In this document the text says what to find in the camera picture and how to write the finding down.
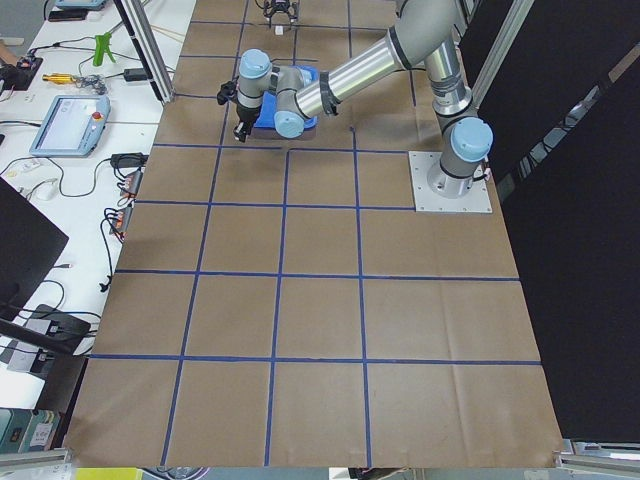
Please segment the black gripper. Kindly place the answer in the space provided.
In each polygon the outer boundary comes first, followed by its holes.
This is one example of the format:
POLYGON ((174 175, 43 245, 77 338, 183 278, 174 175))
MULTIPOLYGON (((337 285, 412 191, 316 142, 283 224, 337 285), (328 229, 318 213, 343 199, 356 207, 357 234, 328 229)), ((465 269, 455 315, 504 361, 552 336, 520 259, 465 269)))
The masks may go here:
POLYGON ((298 25, 300 4, 290 0, 273 0, 264 2, 262 6, 263 17, 267 20, 269 28, 272 27, 272 17, 274 11, 286 11, 288 16, 288 26, 298 25))
POLYGON ((259 118, 261 106, 246 106, 238 100, 236 102, 236 113, 238 116, 238 125, 233 130, 234 138, 241 143, 245 143, 249 131, 252 130, 259 118))

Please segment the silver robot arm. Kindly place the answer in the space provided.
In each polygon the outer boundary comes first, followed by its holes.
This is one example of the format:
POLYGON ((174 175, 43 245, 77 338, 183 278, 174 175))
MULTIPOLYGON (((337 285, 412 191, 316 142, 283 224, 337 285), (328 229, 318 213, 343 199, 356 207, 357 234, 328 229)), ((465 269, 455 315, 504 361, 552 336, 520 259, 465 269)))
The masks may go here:
POLYGON ((466 85, 452 37, 457 9, 451 1, 399 1, 396 20, 367 49, 314 80, 293 66, 276 66, 260 49, 245 51, 236 79, 222 86, 219 103, 236 106, 237 141, 252 132, 266 94, 275 97, 273 122, 285 139, 303 134, 304 124, 319 114, 335 116, 339 105, 394 73, 424 67, 433 95, 443 151, 427 173, 435 194, 458 199, 481 181, 477 170, 487 159, 494 135, 472 113, 473 94, 466 85))

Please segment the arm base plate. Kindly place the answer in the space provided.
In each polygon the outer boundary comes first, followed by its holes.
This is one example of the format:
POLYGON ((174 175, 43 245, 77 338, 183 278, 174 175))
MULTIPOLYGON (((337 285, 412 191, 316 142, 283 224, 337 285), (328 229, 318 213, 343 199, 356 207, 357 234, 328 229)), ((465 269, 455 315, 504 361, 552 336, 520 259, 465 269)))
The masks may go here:
POLYGON ((457 179, 440 165, 441 153, 409 151, 415 211, 436 214, 491 214, 487 175, 478 165, 473 175, 457 179))

